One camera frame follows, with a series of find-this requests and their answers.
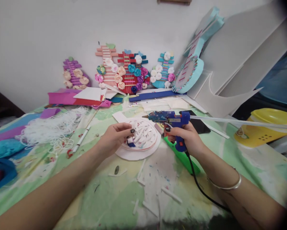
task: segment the purple paper flower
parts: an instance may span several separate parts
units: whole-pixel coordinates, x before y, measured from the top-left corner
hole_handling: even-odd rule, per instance
[[[171,73],[171,74],[168,75],[168,81],[169,81],[169,82],[173,82],[174,79],[175,79],[175,75],[174,75],[173,73]]]
[[[142,90],[142,83],[137,83],[136,87],[137,87],[138,90]]]
[[[145,67],[141,67],[140,70],[141,70],[141,75],[142,76],[146,76],[148,74],[148,72],[149,72]]]
[[[139,83],[143,83],[143,76],[137,77],[137,81],[138,81]]]
[[[136,86],[133,86],[133,87],[132,87],[132,92],[133,92],[133,93],[136,93],[137,91],[138,91],[137,87],[136,87]]]
[[[134,72],[134,75],[136,77],[139,77],[141,75],[141,70],[140,69],[136,69],[135,72]]]

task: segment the hot glue gun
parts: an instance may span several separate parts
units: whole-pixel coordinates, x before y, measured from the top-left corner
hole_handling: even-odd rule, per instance
[[[187,111],[182,111],[181,114],[175,115],[174,111],[154,111],[147,116],[143,116],[145,118],[148,118],[149,120],[156,122],[156,123],[162,123],[164,127],[179,127],[181,128],[182,125],[186,125],[190,121],[190,113]],[[176,136],[176,145],[175,148],[179,152],[185,152],[187,150],[185,146],[184,139]]]

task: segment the craft stick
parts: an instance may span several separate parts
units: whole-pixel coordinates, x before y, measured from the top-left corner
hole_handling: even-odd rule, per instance
[[[170,192],[168,189],[166,189],[165,187],[162,187],[162,191],[164,191],[165,194],[167,194],[168,196],[172,197],[174,200],[178,201],[179,203],[182,203],[183,201],[181,200],[181,198],[179,198],[178,196],[176,196],[174,193]]]
[[[141,168],[140,168],[140,170],[139,170],[138,176],[137,176],[137,180],[138,180],[139,177],[140,177],[140,174],[141,174],[141,172],[142,172],[142,170],[143,170],[143,166],[144,166],[144,163],[145,163],[145,162],[146,162],[146,159],[144,158],[143,163],[142,163],[142,165],[141,165]]]
[[[251,126],[262,126],[262,127],[287,129],[287,125],[278,125],[278,124],[270,124],[270,123],[254,122],[254,121],[241,121],[241,120],[232,120],[232,119],[225,119],[225,118],[212,118],[212,117],[199,117],[199,116],[190,116],[190,118],[197,119],[197,120],[212,120],[212,121],[233,123],[233,124],[239,124],[239,125],[251,125]]]
[[[152,209],[152,207],[145,201],[142,202],[142,205],[145,206],[151,213],[158,217],[158,213]]]
[[[73,153],[76,153],[76,151],[78,150],[80,144],[82,143],[82,141],[84,140],[85,136],[87,135],[89,129],[91,128],[91,126],[88,126],[86,131],[84,132],[84,134],[82,135],[82,137],[79,139],[79,142],[77,143],[77,145],[75,146],[75,148],[73,149]]]
[[[121,175],[123,175],[124,173],[126,173],[127,172],[127,169],[125,169],[122,173],[120,173],[120,174],[117,174],[117,175],[115,175],[115,174],[108,174],[108,176],[112,176],[112,177],[119,177],[119,176],[121,176]]]
[[[134,210],[133,210],[133,215],[135,215],[136,212],[137,212],[138,203],[139,203],[139,199],[136,200],[136,204],[135,204],[135,207],[134,207]]]

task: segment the power cord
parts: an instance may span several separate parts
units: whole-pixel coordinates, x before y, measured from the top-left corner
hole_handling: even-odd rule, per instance
[[[197,177],[195,176],[195,170],[194,170],[194,166],[193,166],[193,164],[192,164],[192,160],[191,160],[191,158],[190,158],[189,152],[186,151],[185,153],[186,153],[186,155],[187,155],[187,157],[188,157],[188,159],[189,159],[190,166],[191,166],[191,170],[192,170],[192,174],[194,175],[195,183],[196,183],[198,189],[200,190],[200,192],[201,192],[207,199],[209,199],[210,201],[212,201],[215,205],[217,205],[218,207],[221,207],[221,208],[224,209],[225,211],[231,213],[231,210],[230,210],[230,209],[228,209],[227,207],[225,207],[225,206],[219,204],[217,201],[214,201],[212,198],[210,198],[208,195],[206,195],[205,192],[203,192],[203,190],[201,189],[201,187],[200,187],[200,185],[199,185],[199,183],[198,183],[198,181],[197,181]]]

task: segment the silver bangle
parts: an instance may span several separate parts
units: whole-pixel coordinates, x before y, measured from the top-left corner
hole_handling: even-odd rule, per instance
[[[238,173],[238,175],[239,175],[239,180],[238,180],[238,182],[237,182],[236,185],[234,185],[234,186],[232,186],[232,187],[230,187],[230,188],[219,187],[218,185],[215,185],[215,184],[212,182],[211,179],[209,179],[209,178],[207,178],[207,179],[208,179],[208,180],[212,183],[212,185],[215,186],[216,188],[223,189],[223,190],[237,189],[237,188],[240,186],[241,182],[242,182],[242,176],[241,176],[240,173],[236,170],[236,168],[233,167],[233,169],[235,169],[235,171]]]

